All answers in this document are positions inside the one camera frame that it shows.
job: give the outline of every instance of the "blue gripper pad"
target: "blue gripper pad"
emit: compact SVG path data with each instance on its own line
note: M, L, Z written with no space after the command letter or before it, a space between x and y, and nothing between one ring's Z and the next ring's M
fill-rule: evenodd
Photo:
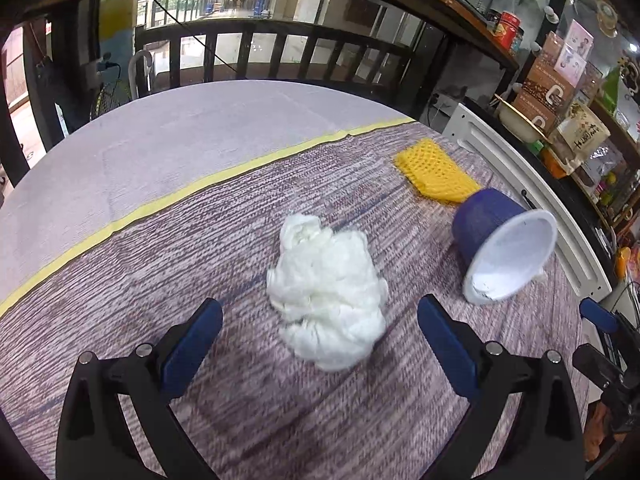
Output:
M168 399L177 399L186 391L222 329L222 307L216 300L207 300L199 310L162 367L161 391Z
M479 393L476 364L453 332L451 325L428 296L418 302L418 326L449 383L459 396L471 400Z
M604 333L613 334L618 330L618 320L616 316L602 308L591 298L584 298L580 302L580 316L591 321Z

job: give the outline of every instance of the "table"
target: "table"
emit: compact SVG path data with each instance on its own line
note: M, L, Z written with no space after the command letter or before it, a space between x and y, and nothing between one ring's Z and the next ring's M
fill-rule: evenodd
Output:
M463 299L455 208L419 196L392 164L423 137L480 184L509 192L481 157L398 112L285 82L163 92L55 147L0 210L10 283L41 278L0 317L0 407L43 471L54 475L79 353L124 355L206 296L222 303L225 325L172 409L224 479L419 478L466 409L415 320L428 292L483 340L533 356L555 348L570 362L582 340L578 299L555 257L546 283L510 300ZM292 212L366 232L389 283L388 332L353 370L319 372L278 338L265 278ZM2 280L2 298L9 288ZM587 381L569 369L584 414ZM124 409L143 460L159 470L127 398ZM479 470L495 463L515 409L510 399Z

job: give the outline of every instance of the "bowl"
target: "bowl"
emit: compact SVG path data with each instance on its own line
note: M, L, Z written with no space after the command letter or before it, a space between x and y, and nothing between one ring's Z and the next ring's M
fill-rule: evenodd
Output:
M527 144L537 140L546 140L548 142L542 130L529 121L519 110L516 110L499 95L495 95L495 97L500 101L500 104L498 104L498 118L507 130Z

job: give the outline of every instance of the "crumpled white cloth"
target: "crumpled white cloth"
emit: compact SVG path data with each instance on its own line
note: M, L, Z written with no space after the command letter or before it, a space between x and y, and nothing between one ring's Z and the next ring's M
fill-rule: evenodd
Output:
M386 329L380 308L388 286L373 266L366 235L334 233L316 216L285 219L267 294L286 323L280 337L321 370L352 367L371 354Z

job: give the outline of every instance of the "product box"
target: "product box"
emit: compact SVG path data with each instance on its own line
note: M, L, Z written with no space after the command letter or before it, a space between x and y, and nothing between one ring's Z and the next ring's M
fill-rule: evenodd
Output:
M573 20L564 38L564 44L586 60L593 47L593 36L580 23Z
M560 36L554 32L548 33L538 59L549 66L555 66L556 61L558 61L558 58L560 57L560 51L562 50L563 45L564 40L560 38Z
M576 87L584 73L587 62L573 50L568 44L564 44L554 69L562 75L571 86Z
M543 132L550 131L554 126L556 115L524 89L516 97L513 107Z
M587 62L587 66L577 86L577 89L586 95L588 99L587 106L591 105L591 101L596 97L601 82L602 72L598 70L593 63Z
M554 126L556 115L566 107L573 94L569 82L545 60L537 58L513 106L548 132Z

